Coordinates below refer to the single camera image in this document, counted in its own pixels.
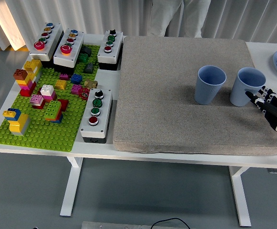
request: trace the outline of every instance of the robotic hand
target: robotic hand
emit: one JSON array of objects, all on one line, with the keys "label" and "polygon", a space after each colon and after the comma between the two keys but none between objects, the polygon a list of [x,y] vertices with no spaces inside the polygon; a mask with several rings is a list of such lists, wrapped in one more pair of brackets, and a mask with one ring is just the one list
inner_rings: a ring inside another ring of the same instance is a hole
[{"label": "robotic hand", "polygon": [[277,131],[277,94],[265,86],[257,93],[260,97],[251,92],[245,94],[262,111],[270,126]]}]

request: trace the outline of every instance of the white table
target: white table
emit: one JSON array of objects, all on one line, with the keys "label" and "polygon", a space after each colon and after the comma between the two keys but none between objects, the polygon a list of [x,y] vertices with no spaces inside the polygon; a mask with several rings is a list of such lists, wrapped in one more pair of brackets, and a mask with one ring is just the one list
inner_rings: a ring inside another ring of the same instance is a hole
[{"label": "white table", "polygon": [[[103,36],[86,34],[85,44],[100,45]],[[266,86],[277,93],[277,72],[272,63],[272,56],[277,51],[277,44],[247,43],[252,60],[257,69],[261,70],[266,78]],[[61,216],[70,216],[75,199],[76,189],[79,181],[83,158],[103,158],[118,160],[156,161],[169,163],[188,163],[202,165],[229,166],[231,180],[234,189],[236,207],[240,226],[251,226],[245,194],[242,186],[241,174],[250,167],[277,168],[277,155],[275,156],[225,156],[225,155],[203,155],[203,154],[140,154],[116,151],[113,146],[113,124],[115,120],[115,109],[118,99],[120,71],[98,70],[96,80],[98,88],[111,89],[113,92],[113,110],[110,121],[108,141],[106,144],[85,143],[80,132],[77,134],[71,152],[59,152],[28,147],[0,145],[0,153],[33,154],[49,156],[65,156],[72,164],[65,196],[61,208]],[[11,107],[20,88],[15,82],[4,102],[0,114]],[[0,125],[4,117],[0,115]]]}]

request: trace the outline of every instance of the blue cup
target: blue cup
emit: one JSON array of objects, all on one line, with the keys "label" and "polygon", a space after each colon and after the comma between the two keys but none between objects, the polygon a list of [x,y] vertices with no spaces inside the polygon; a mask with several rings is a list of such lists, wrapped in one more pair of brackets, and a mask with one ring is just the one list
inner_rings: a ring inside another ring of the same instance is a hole
[{"label": "blue cup", "polygon": [[245,106],[250,101],[245,92],[256,94],[265,83],[266,77],[256,68],[240,69],[229,97],[230,102],[235,106]]},{"label": "blue cup", "polygon": [[198,104],[209,104],[226,81],[225,72],[207,65],[199,69],[195,85],[195,101]]}]

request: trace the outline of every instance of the metal stand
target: metal stand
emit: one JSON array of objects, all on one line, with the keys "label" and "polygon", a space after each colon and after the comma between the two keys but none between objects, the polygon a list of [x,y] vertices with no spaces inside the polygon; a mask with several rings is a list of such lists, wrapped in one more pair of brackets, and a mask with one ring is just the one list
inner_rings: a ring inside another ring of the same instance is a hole
[{"label": "metal stand", "polygon": [[83,157],[68,156],[67,159],[72,164],[72,168],[71,168],[70,176],[68,178],[60,216],[72,215],[72,207],[76,196]]},{"label": "metal stand", "polygon": [[251,227],[245,194],[243,190],[241,174],[248,170],[249,167],[229,166],[229,173],[232,180],[236,207],[238,212],[239,224],[241,227]]}]

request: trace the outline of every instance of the gray floor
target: gray floor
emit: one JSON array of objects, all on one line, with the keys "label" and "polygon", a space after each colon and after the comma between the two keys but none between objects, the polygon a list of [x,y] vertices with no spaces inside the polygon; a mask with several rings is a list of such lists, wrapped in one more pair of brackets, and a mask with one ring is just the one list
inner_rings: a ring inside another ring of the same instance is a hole
[{"label": "gray floor", "polygon": [[[0,106],[27,55],[0,51]],[[240,228],[227,167],[85,159],[72,216],[65,218],[59,213],[70,168],[64,157],[0,153],[0,229],[152,225],[171,217],[196,229]],[[277,228],[277,174],[250,168],[243,183],[252,228]]]}]

